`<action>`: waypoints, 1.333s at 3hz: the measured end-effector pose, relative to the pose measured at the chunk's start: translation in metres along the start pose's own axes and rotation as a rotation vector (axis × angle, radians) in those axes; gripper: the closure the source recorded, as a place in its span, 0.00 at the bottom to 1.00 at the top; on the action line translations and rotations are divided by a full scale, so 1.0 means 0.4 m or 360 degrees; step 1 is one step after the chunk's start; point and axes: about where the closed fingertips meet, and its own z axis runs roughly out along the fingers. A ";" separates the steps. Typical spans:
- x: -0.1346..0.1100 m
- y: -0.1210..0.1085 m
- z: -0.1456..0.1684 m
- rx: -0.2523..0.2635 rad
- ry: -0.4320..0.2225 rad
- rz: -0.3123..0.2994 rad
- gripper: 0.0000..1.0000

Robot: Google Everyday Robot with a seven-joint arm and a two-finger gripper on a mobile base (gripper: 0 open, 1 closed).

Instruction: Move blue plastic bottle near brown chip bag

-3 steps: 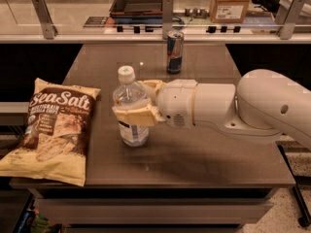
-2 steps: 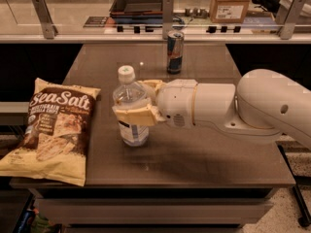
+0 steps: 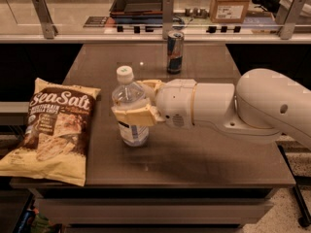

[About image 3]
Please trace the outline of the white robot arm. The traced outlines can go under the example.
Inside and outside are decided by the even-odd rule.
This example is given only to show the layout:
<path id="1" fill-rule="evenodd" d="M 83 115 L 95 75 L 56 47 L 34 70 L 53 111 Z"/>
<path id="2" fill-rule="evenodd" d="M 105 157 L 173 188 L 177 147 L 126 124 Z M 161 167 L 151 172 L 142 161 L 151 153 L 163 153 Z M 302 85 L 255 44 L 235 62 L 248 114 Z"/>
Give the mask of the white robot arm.
<path id="1" fill-rule="evenodd" d="M 232 138 L 268 144 L 285 133 L 311 148 L 311 90 L 269 69 L 253 69 L 232 83 L 175 79 L 137 83 L 143 97 L 115 101 L 116 119 L 130 125 L 211 127 Z"/>

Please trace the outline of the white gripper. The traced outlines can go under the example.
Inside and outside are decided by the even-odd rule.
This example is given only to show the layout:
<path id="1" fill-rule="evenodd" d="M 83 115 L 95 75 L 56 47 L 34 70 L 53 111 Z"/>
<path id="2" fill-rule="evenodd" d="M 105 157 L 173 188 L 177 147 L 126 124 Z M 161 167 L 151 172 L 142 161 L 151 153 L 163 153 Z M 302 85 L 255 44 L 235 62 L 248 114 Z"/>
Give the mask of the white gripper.
<path id="1" fill-rule="evenodd" d="M 157 93 L 156 106 L 147 104 L 131 110 L 114 106 L 112 112 L 117 121 L 138 126 L 155 126 L 166 122 L 174 128 L 192 128 L 195 80 L 175 79 L 166 84 L 161 80 L 140 80 L 137 83 L 146 93 Z"/>

